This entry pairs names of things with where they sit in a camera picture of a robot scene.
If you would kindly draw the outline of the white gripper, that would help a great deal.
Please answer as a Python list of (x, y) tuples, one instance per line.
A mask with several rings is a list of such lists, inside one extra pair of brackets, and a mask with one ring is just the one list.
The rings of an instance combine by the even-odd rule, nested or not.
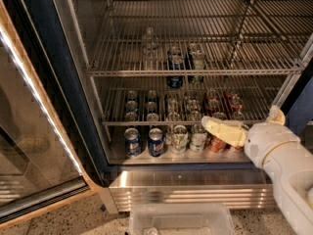
[(203, 117), (203, 128), (235, 147), (245, 145), (245, 153), (257, 168), (263, 168), (265, 158), (278, 147), (300, 139), (284, 126), (286, 117), (281, 109), (273, 105), (267, 122), (255, 124), (249, 131), (248, 127), (238, 120), (222, 120), (216, 117)]

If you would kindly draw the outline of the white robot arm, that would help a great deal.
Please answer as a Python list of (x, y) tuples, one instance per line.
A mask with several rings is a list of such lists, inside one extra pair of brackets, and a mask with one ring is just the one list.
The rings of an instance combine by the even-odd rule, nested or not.
[(216, 117), (203, 117), (201, 125), (222, 141), (242, 147), (272, 180), (274, 199), (293, 231), (313, 235), (313, 155), (285, 121), (280, 108), (273, 106), (265, 121), (249, 129), (239, 120)]

